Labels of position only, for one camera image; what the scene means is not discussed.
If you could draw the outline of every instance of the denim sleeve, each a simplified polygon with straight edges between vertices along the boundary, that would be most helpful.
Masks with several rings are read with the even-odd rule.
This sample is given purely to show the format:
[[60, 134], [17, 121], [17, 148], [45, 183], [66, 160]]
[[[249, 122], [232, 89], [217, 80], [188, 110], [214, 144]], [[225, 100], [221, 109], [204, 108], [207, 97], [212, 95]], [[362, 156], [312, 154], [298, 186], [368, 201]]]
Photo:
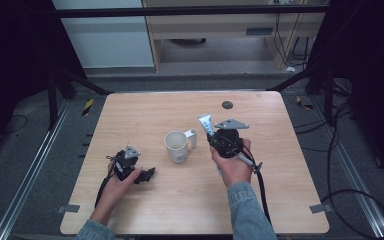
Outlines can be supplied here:
[[76, 240], [112, 240], [115, 237], [115, 233], [104, 225], [92, 220], [87, 220], [79, 234], [76, 236]]
[[260, 203], [248, 182], [239, 182], [227, 189], [233, 239], [277, 239]]

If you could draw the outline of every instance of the cable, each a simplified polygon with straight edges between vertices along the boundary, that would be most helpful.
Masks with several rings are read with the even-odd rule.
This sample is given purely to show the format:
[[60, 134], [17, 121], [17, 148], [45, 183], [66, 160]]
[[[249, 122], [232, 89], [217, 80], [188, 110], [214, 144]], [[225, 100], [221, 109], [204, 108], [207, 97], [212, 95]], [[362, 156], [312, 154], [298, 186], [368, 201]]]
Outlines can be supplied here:
[[365, 193], [365, 192], [362, 192], [362, 191], [359, 191], [359, 190], [355, 190], [355, 189], [343, 189], [343, 190], [339, 190], [339, 191], [335, 191], [335, 192], [332, 192], [332, 189], [331, 189], [331, 177], [330, 177], [330, 163], [331, 163], [331, 155], [332, 155], [332, 149], [333, 149], [333, 142], [335, 140], [335, 137], [337, 136], [337, 133], [338, 133], [338, 126], [337, 126], [337, 122], [338, 122], [338, 119], [339, 119], [339, 116], [343, 116], [345, 114], [342, 114], [340, 115], [340, 112], [345, 110], [346, 107], [349, 107], [348, 103], [346, 103], [346, 107], [343, 107], [345, 104], [341, 105], [337, 112], [335, 113], [335, 116], [334, 116], [334, 124], [333, 124], [333, 134], [332, 134], [332, 139], [330, 141], [330, 144], [329, 144], [329, 151], [328, 151], [328, 157], [327, 157], [327, 188], [328, 188], [328, 195], [324, 198], [321, 199], [321, 202], [324, 202], [326, 201], [327, 199], [329, 199], [331, 205], [332, 205], [332, 208], [335, 212], [335, 214], [338, 216], [338, 218], [347, 226], [349, 227], [351, 230], [353, 230], [354, 232], [356, 232], [357, 234], [365, 237], [365, 238], [368, 238], [368, 239], [384, 239], [384, 236], [383, 237], [373, 237], [373, 236], [370, 236], [368, 234], [365, 234], [361, 231], [359, 231], [357, 228], [355, 228], [354, 226], [352, 226], [349, 222], [347, 222], [345, 220], [345, 218], [339, 214], [337, 211], [336, 211], [336, 206], [335, 206], [335, 203], [333, 201], [333, 196], [337, 195], [337, 194], [341, 194], [341, 193], [358, 193], [358, 194], [362, 194], [366, 197], [369, 197], [370, 199], [372, 199], [373, 201], [376, 202], [376, 204], [379, 205], [380, 208], [382, 208], [382, 210], [384, 211], [384, 206], [376, 199], [374, 198], [373, 196]]
[[327, 123], [327, 121], [324, 121], [323, 123], [313, 127], [313, 128], [310, 128], [310, 129], [307, 129], [307, 130], [304, 130], [304, 131], [301, 131], [301, 132], [295, 132], [295, 134], [304, 134], [304, 133], [309, 133], [309, 132], [312, 132], [320, 127], [322, 127], [323, 125], [325, 125]]
[[306, 147], [301, 147], [302, 150], [307, 150], [307, 151], [313, 151], [313, 152], [328, 152], [329, 150], [319, 150], [319, 149], [311, 149], [311, 148], [306, 148]]
[[15, 132], [19, 131], [20, 129], [24, 128], [24, 126], [26, 126], [27, 121], [28, 121], [26, 116], [24, 116], [24, 115], [14, 115], [14, 116], [12, 116], [12, 118], [14, 118], [14, 117], [22, 117], [22, 118], [24, 118], [24, 123], [21, 125], [21, 127], [15, 129], [15, 130], [12, 130], [12, 131], [4, 132], [3, 134], [15, 133]]
[[255, 163], [255, 159], [254, 159], [254, 156], [252, 155], [251, 153], [251, 150], [245, 146], [243, 143], [242, 144], [235, 144], [234, 142], [232, 142], [229, 138], [223, 136], [223, 135], [219, 135], [220, 138], [222, 138], [223, 140], [229, 142], [229, 144], [231, 146], [235, 146], [240, 150], [240, 153], [242, 153], [247, 159], [249, 159], [251, 162], [252, 162], [252, 168], [253, 168], [253, 172], [254, 174], [257, 174], [257, 179], [258, 179], [258, 184], [260, 186], [260, 196], [261, 196], [261, 203], [263, 205], [263, 210], [264, 210], [264, 214], [266, 215], [266, 218], [267, 220], [269, 221], [270, 224], [271, 223], [271, 218], [270, 218], [270, 213], [269, 213], [269, 208], [267, 206], [267, 198], [266, 198], [266, 189], [264, 187], [264, 180], [263, 180], [263, 175], [261, 174], [261, 164], [260, 163], [258, 166], [257, 164]]
[[254, 173], [257, 174], [258, 184], [260, 186], [260, 196], [261, 196], [261, 203], [263, 205], [264, 214], [266, 215], [266, 218], [269, 221], [269, 223], [272, 224], [271, 218], [270, 218], [270, 213], [269, 213], [269, 208], [267, 206], [266, 189], [264, 187], [264, 180], [263, 180], [263, 175], [261, 174], [260, 167], [256, 166], [254, 156], [252, 156], [250, 149], [247, 148], [243, 144], [242, 144], [242, 146], [248, 151], [249, 155], [243, 150], [241, 151], [242, 154], [244, 154], [245, 157], [247, 157], [248, 159], [250, 159], [254, 163], [253, 168], [254, 168]]
[[295, 53], [295, 49], [298, 45], [298, 42], [300, 40], [299, 37], [297, 37], [297, 40], [295, 41], [295, 44], [294, 44], [294, 47], [292, 49], [292, 56], [296, 59], [296, 60], [303, 60], [305, 62], [305, 64], [307, 64], [307, 56], [308, 56], [308, 41], [309, 41], [310, 37], [307, 37], [306, 38], [306, 42], [305, 42], [305, 50], [304, 50], [304, 53], [303, 54], [296, 54]]
[[319, 122], [321, 122], [321, 121], [322, 121], [322, 120], [317, 120], [317, 121], [310, 122], [310, 123], [304, 123], [304, 124], [295, 126], [294, 128], [305, 127], [305, 126], [308, 126], [308, 125], [311, 125], [311, 124], [314, 124], [314, 123], [319, 123]]
[[95, 208], [98, 205], [99, 200], [101, 199], [102, 192], [104, 191], [104, 188], [107, 185], [108, 181], [110, 180], [110, 178], [112, 176], [115, 175], [115, 172], [113, 173], [113, 170], [114, 170], [114, 167], [115, 167], [115, 161], [113, 160], [114, 157], [107, 156], [106, 158], [110, 159], [111, 161], [113, 161], [113, 164], [111, 165], [110, 169], [108, 170], [107, 176], [104, 178], [104, 180], [102, 180], [101, 186], [99, 187], [98, 195], [96, 196], [96, 201], [95, 201]]
[[[280, 22], [280, 13], [276, 13], [276, 29], [275, 29], [275, 32], [274, 32], [274, 46], [276, 47], [276, 50], [277, 52], [279, 53], [280, 57], [282, 58], [283, 62], [289, 66], [289, 67], [296, 67], [296, 66], [299, 66], [301, 64], [295, 64], [295, 63], [292, 63], [288, 60], [288, 56], [286, 56], [286, 51], [285, 51], [285, 47], [283, 46], [283, 42], [282, 42], [282, 37], [280, 36], [280, 32], [279, 32], [279, 22]], [[295, 20], [295, 24], [294, 24], [294, 28], [295, 29], [295, 26], [298, 22], [298, 18]], [[279, 40], [280, 40], [280, 45], [283, 49], [283, 53], [280, 51], [279, 47], [277, 46], [277, 42], [276, 42], [276, 38], [277, 36], [279, 36]]]

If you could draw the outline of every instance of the wooden table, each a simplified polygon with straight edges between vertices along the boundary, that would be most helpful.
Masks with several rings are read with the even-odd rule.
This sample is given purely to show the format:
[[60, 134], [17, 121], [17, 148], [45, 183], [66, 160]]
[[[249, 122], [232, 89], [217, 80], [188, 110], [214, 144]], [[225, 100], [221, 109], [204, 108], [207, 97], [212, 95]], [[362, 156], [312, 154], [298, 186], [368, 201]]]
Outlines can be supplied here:
[[[231, 101], [233, 108], [222, 108]], [[232, 117], [250, 125], [239, 130], [251, 139], [251, 152], [262, 161], [268, 207], [277, 234], [321, 234], [329, 229], [291, 121], [277, 92], [122, 93], [108, 96], [66, 212], [64, 234], [76, 234], [94, 209], [108, 155], [127, 143], [142, 153], [136, 166], [156, 167], [150, 182], [134, 185], [114, 211], [109, 227], [118, 234], [231, 234], [226, 187], [211, 160], [206, 135], [198, 122], [211, 114], [213, 123]], [[197, 148], [186, 162], [168, 159], [165, 135], [198, 130]], [[252, 186], [259, 196], [255, 175]]]

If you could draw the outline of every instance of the white mug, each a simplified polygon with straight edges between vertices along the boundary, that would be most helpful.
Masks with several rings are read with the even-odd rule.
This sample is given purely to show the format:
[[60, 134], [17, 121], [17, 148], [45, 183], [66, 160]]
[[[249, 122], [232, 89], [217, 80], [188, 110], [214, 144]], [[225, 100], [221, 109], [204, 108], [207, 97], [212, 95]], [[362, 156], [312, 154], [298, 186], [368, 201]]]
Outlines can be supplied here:
[[188, 139], [191, 139], [192, 149], [196, 148], [196, 129], [186, 132], [172, 131], [164, 138], [168, 157], [172, 162], [182, 163], [188, 158]]

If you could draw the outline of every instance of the finger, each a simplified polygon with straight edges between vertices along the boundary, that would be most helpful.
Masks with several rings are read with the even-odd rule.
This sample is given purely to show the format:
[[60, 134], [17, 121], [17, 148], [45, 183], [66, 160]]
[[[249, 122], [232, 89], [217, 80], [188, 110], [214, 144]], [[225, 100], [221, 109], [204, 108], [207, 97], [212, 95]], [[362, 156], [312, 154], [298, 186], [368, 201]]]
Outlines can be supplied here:
[[219, 159], [220, 159], [219, 153], [217, 152], [217, 150], [214, 147], [211, 147], [210, 151], [211, 151], [211, 158], [213, 159], [213, 161], [215, 163], [218, 164], [219, 163]]
[[245, 146], [244, 150], [246, 151], [246, 153], [250, 154], [250, 151], [251, 151], [251, 140], [244, 138], [243, 139], [243, 144]]

